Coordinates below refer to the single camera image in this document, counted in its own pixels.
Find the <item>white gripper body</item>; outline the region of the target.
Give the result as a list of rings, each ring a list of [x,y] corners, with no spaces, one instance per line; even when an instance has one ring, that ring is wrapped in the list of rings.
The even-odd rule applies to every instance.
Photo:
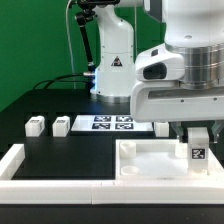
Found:
[[[136,122],[222,120],[224,87],[186,90],[175,81],[137,82],[130,113]]]

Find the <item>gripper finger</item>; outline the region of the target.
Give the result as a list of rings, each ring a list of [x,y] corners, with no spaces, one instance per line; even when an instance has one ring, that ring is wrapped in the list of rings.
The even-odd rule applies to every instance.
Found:
[[[224,120],[216,120],[211,128],[214,142],[217,143],[220,132],[224,129]]]
[[[181,122],[172,122],[171,127],[174,130],[174,132],[176,133],[177,139],[179,141],[182,141],[183,136],[184,136],[184,130],[182,128],[182,123]]]

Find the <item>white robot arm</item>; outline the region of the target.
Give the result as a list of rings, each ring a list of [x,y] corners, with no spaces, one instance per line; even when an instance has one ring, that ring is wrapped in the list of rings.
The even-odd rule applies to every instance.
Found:
[[[214,122],[224,129],[224,0],[143,0],[166,24],[164,42],[132,67],[130,111],[137,122]]]

